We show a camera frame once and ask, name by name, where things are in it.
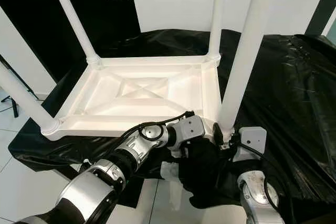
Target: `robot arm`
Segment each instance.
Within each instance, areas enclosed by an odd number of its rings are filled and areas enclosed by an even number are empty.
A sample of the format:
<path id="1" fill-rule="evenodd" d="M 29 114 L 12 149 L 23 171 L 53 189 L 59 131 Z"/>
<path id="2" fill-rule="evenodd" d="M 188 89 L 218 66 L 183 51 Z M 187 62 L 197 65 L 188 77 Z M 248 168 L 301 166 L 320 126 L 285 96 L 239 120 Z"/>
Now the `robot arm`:
<path id="1" fill-rule="evenodd" d="M 169 121 L 177 123 L 165 125 Z M 73 179 L 62 191 L 56 207 L 18 223 L 106 223 L 130 177 L 139 169 L 153 148 L 167 147 L 172 156 L 181 157 L 182 143 L 205 134 L 202 119 L 193 112 L 160 123 L 144 123 L 126 131 L 120 145 L 107 159 L 101 159 Z M 284 223 L 264 195 L 264 177 L 260 171 L 241 174 L 238 186 L 247 223 Z M 276 192 L 269 187 L 270 195 Z"/>

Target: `tile floor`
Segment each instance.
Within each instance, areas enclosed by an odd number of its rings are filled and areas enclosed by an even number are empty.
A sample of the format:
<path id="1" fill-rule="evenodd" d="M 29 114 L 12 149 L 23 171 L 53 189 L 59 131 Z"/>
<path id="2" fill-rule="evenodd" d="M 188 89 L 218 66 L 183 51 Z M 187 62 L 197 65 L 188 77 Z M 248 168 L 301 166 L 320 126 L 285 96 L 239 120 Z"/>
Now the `tile floor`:
<path id="1" fill-rule="evenodd" d="M 3 97 L 6 93 L 0 88 L 0 98 Z M 0 103 L 0 111 L 10 106 L 9 101 Z M 36 173 L 10 155 L 8 144 L 28 120 L 28 116 L 18 108 L 19 117 L 16 119 L 11 109 L 0 112 L 0 224 L 47 212 L 67 184 L 55 172 Z M 246 223 L 242 207 L 220 206 L 199 210 L 189 204 L 190 196 L 176 182 L 147 179 L 137 208 L 117 205 L 108 224 Z"/>

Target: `black plastic sheet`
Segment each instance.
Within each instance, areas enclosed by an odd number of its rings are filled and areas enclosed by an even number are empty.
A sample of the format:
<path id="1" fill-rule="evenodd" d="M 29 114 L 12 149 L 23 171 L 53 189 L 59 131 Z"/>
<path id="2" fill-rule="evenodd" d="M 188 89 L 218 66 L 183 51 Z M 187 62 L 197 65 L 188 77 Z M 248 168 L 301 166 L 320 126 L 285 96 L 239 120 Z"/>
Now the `black plastic sheet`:
<path id="1" fill-rule="evenodd" d="M 218 67 L 223 97 L 240 33 L 223 30 Z M 113 43 L 102 41 L 102 57 L 203 55 L 209 33 L 158 30 Z M 55 116 L 86 67 L 79 62 L 55 87 L 43 107 Z M 327 212 L 336 203 L 336 48 L 323 38 L 303 35 L 264 37 L 251 74 L 237 126 L 267 130 L 265 155 L 290 179 L 297 205 L 306 217 Z M 35 171 L 54 169 L 85 158 L 96 161 L 113 145 L 111 137 L 66 136 L 51 142 L 31 120 L 9 146 L 12 155 Z M 166 150 L 155 150 L 145 163 L 143 177 L 159 177 Z"/>

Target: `black door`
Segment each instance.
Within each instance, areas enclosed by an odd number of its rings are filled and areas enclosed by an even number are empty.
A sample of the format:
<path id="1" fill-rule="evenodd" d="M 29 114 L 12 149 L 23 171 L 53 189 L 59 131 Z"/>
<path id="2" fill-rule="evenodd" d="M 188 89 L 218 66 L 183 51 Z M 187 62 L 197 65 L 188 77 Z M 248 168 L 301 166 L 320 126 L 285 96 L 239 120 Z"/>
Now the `black door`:
<path id="1" fill-rule="evenodd" d="M 96 52 L 140 33 L 134 0 L 71 0 Z M 0 0 L 0 6 L 57 82 L 85 57 L 58 0 Z"/>

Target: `white pole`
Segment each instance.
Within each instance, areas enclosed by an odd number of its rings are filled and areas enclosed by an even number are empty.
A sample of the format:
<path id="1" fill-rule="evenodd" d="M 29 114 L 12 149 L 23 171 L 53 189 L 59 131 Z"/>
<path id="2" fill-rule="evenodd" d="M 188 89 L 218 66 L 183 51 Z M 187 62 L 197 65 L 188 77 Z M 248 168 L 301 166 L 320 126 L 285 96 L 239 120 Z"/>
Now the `white pole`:
<path id="1" fill-rule="evenodd" d="M 27 89 L 0 63 L 0 86 L 13 97 L 25 112 L 40 126 L 41 132 L 57 129 L 59 121 L 52 118 L 28 93 Z"/>
<path id="2" fill-rule="evenodd" d="M 233 126 L 246 85 L 264 36 L 272 1 L 251 0 L 250 2 L 243 32 L 226 86 L 223 104 L 218 115 L 218 124 L 226 140 L 230 139 L 233 132 Z"/>
<path id="3" fill-rule="evenodd" d="M 209 51 L 207 58 L 209 60 L 220 60 L 219 46 L 221 43 L 223 12 L 225 0 L 214 0 L 214 7 L 212 12 L 212 24 L 209 41 Z"/>
<path id="4" fill-rule="evenodd" d="M 96 54 L 96 52 L 94 51 L 94 48 L 87 36 L 87 34 L 85 33 L 85 30 L 83 28 L 83 25 L 81 24 L 77 13 L 74 9 L 74 7 L 71 4 L 70 0 L 59 0 L 63 10 L 65 12 L 65 14 L 68 17 L 68 20 L 79 40 L 79 43 L 81 44 L 84 53 L 86 55 L 86 60 L 88 64 L 93 64 L 94 66 L 98 66 L 99 65 L 99 60 L 100 57 Z"/>

